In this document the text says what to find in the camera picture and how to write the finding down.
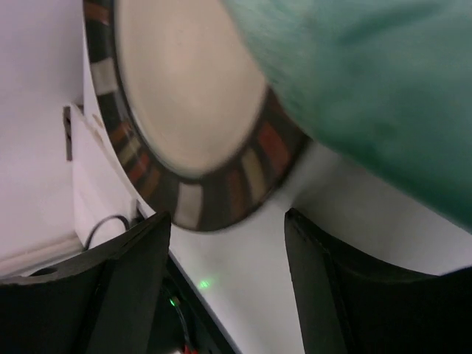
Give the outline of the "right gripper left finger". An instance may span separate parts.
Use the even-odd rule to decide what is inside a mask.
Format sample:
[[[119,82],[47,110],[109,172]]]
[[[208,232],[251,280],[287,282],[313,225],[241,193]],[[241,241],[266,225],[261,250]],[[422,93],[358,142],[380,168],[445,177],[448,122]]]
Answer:
[[[2,353],[145,353],[170,216],[29,276],[1,280]]]

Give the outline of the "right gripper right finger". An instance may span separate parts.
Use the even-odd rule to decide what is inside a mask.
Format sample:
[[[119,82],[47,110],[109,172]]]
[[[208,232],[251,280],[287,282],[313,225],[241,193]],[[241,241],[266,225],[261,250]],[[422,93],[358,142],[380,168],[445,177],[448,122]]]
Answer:
[[[469,353],[471,269],[424,274],[370,256],[296,209],[285,247],[307,353]]]

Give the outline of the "green patterned cloth placemat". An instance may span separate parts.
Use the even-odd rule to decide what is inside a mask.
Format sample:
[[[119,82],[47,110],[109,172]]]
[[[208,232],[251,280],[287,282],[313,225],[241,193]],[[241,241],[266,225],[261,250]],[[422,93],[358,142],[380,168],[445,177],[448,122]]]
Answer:
[[[290,118],[471,228],[469,1],[226,1]]]

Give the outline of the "dark rimmed dinner plate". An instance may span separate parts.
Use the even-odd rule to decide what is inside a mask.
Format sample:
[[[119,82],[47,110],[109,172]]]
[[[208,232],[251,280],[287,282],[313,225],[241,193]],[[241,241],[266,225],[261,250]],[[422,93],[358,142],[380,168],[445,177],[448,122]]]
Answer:
[[[127,179],[194,232],[241,222],[307,142],[221,1],[85,1],[91,81]]]

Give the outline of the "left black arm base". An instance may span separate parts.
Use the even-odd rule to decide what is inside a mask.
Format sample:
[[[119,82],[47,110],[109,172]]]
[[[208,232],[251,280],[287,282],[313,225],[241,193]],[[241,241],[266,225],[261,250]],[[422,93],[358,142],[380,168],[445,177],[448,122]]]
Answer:
[[[105,262],[74,353],[235,353],[176,261],[170,216],[117,215],[122,245]]]

